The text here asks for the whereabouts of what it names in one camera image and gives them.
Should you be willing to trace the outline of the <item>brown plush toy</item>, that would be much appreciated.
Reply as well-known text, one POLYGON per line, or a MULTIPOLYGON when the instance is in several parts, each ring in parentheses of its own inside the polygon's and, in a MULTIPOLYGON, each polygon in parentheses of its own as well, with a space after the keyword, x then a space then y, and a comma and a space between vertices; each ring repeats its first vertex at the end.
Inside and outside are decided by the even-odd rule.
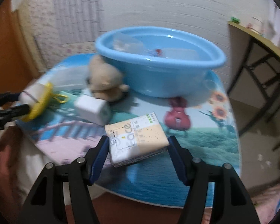
POLYGON ((129 86, 123 83, 122 72, 107 63, 101 55, 93 55, 88 67, 89 89, 93 97, 116 102, 129 91, 129 86))

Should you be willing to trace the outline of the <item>blue plastic basin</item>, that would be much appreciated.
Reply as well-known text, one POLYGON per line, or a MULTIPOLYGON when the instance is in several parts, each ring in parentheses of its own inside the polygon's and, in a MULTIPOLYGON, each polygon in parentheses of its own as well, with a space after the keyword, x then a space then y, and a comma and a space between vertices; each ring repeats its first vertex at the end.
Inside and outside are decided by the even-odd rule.
POLYGON ((97 38, 95 49, 124 74, 130 88, 157 98, 186 96, 197 91, 212 69, 226 62, 215 44, 181 30, 140 26, 124 27, 97 38), (162 50, 162 57, 130 54, 113 49, 113 36, 123 33, 140 40, 149 50, 162 50))

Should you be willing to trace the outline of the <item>beige tissue pack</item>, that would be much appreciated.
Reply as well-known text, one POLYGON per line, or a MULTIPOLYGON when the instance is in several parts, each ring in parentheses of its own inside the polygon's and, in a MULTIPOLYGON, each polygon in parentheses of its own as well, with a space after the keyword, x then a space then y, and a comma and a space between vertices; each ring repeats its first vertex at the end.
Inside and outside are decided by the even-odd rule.
POLYGON ((114 167, 133 164, 167 150, 167 136, 154 112, 105 126, 110 162, 114 167))

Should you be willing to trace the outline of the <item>clear toothpick box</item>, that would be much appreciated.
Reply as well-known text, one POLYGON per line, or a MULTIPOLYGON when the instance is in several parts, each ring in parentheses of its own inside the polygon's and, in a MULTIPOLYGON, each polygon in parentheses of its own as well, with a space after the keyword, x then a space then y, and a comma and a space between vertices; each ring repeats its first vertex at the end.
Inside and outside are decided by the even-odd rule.
POLYGON ((48 82, 52 83, 53 91, 83 90, 87 86, 88 76, 87 66, 64 67, 54 72, 48 82))

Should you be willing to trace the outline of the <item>green small box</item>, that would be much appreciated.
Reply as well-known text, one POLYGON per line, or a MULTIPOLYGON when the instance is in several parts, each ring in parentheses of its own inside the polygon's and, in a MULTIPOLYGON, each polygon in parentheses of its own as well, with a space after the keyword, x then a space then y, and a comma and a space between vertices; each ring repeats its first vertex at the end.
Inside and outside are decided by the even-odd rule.
POLYGON ((231 17, 230 21, 236 24, 240 24, 240 19, 236 18, 236 17, 231 17))

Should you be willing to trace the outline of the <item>white sun plush toy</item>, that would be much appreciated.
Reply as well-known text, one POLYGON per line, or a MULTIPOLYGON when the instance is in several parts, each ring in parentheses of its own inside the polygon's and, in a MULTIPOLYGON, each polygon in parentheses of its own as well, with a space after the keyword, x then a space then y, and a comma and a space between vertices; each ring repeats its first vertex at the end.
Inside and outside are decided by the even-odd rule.
POLYGON ((18 101, 20 105, 28 105, 29 112, 20 118, 23 122, 29 122, 40 116, 50 103, 50 100, 64 104, 69 100, 69 97, 53 92, 52 83, 34 83, 22 91, 19 95, 18 101))

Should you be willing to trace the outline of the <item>white power adapter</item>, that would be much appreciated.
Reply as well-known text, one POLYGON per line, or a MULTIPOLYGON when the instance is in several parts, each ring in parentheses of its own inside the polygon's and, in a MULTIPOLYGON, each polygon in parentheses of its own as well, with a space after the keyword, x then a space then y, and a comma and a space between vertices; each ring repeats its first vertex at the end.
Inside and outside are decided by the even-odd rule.
POLYGON ((88 89, 82 90, 74 108, 80 118, 100 126, 106 125, 113 115, 109 103, 93 97, 88 89))

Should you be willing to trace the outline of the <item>orange wooden door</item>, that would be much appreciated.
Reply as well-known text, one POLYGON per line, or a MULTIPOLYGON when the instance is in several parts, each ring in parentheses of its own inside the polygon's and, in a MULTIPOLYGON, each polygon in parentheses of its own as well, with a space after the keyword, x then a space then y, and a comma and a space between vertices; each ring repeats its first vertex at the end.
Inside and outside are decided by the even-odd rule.
POLYGON ((0 93, 19 92, 40 76, 20 27, 11 0, 0 6, 0 93))

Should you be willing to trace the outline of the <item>wooden side table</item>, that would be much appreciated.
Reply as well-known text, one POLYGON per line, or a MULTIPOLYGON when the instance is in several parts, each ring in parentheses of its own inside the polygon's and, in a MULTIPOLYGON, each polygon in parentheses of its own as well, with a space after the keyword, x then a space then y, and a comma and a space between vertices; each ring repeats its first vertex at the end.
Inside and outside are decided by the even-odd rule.
POLYGON ((239 64, 239 68, 237 69, 237 72, 228 88, 227 94, 229 95, 235 88, 243 71, 247 71, 265 100, 264 105, 259 109, 257 114, 255 114, 246 126, 239 130, 239 136, 241 136, 249 131, 261 118, 263 118, 268 110, 273 106, 274 102, 280 97, 280 48, 260 34, 255 33, 251 29, 248 29, 240 24, 229 21, 228 25, 246 33, 248 35, 248 44, 243 59, 239 64), (252 54, 254 46, 260 47, 266 52, 266 55, 249 64, 248 60, 252 54), (257 67, 262 65, 267 65, 274 73, 272 78, 263 83, 260 82, 259 78, 255 74, 257 67))

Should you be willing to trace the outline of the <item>silver foil snack packet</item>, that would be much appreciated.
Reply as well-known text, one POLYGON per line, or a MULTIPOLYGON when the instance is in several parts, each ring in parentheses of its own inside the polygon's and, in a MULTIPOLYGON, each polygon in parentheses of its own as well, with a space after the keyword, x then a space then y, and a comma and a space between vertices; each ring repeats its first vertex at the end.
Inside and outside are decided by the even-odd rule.
POLYGON ((114 34, 113 36, 113 49, 130 54, 162 57, 162 50, 149 50, 140 40, 120 32, 114 34))

